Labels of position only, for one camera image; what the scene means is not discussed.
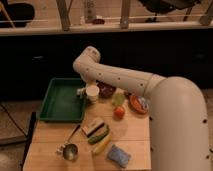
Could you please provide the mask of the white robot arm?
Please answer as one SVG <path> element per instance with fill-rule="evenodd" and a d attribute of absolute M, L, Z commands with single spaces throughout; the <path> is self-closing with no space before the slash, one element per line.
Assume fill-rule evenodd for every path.
<path fill-rule="evenodd" d="M 149 100 L 152 171 L 211 171 L 207 107 L 199 87 L 179 76 L 103 65 L 86 47 L 73 69 L 86 83 L 96 80 Z"/>

